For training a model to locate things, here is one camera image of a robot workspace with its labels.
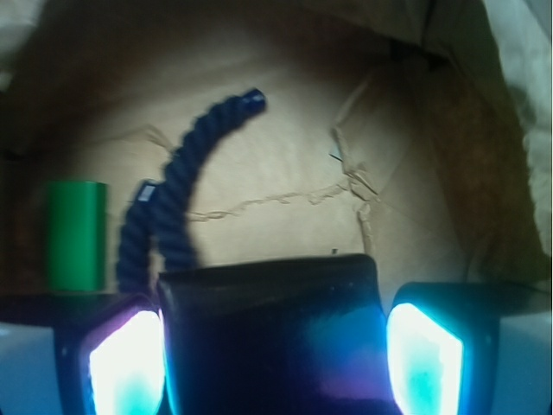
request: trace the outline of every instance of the green cup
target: green cup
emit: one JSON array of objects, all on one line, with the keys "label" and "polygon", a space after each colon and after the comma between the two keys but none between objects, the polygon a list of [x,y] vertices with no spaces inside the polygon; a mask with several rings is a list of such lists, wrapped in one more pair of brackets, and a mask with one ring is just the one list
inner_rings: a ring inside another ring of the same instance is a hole
[{"label": "green cup", "polygon": [[50,290],[104,289],[106,194],[104,183],[48,184]]}]

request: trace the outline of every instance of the dark blue rope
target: dark blue rope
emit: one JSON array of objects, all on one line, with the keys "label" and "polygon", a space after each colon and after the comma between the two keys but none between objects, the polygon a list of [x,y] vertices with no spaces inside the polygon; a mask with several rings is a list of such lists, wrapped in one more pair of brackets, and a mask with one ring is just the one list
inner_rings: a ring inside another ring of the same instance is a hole
[{"label": "dark blue rope", "polygon": [[213,106],[196,120],[173,161],[165,167],[165,183],[157,190],[154,207],[158,250],[165,258],[165,271],[184,271],[198,266],[195,250],[184,232],[184,212],[188,210],[200,168],[222,137],[264,108],[265,99],[258,90]]},{"label": "dark blue rope", "polygon": [[141,186],[121,230],[117,264],[120,291],[149,290],[152,233],[165,258],[166,271],[185,271],[198,266],[184,220],[194,183],[217,142],[248,118],[262,112],[265,105],[263,94],[254,89],[213,106],[207,115],[196,120],[194,129],[183,138],[182,147],[165,167],[165,182],[158,185],[149,198],[143,197],[144,186],[154,184],[147,182]]},{"label": "dark blue rope", "polygon": [[155,194],[154,182],[142,182],[125,215],[116,265],[118,288],[121,292],[149,291],[150,235],[153,233],[151,207]]}]

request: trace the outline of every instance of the glowing light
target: glowing light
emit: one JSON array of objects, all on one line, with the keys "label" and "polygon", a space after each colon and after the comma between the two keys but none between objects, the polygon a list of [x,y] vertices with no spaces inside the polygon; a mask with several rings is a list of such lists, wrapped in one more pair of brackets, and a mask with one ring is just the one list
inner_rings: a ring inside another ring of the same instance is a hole
[{"label": "glowing light", "polygon": [[163,326],[152,311],[136,313],[90,354],[98,415],[156,414],[163,396]]},{"label": "glowing light", "polygon": [[404,414],[455,415],[459,410],[463,343],[410,303],[388,317],[388,367]]}]

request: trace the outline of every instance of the green cylinder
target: green cylinder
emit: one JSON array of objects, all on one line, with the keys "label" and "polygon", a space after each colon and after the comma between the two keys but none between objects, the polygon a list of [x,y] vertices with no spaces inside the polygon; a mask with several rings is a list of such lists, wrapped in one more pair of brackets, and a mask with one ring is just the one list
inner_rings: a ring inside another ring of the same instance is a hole
[{"label": "green cylinder", "polygon": [[106,194],[104,183],[48,184],[50,290],[104,289]]}]

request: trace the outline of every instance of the blue led light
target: blue led light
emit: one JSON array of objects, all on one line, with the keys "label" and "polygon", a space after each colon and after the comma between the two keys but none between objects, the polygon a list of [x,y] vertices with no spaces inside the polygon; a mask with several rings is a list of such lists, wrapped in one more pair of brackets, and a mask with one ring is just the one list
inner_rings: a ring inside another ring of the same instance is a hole
[{"label": "blue led light", "polygon": [[156,414],[165,381],[163,359],[159,316],[136,313],[90,353],[96,413]]},{"label": "blue led light", "polygon": [[402,413],[457,414],[462,341],[410,303],[391,311],[387,337],[391,388]]}]

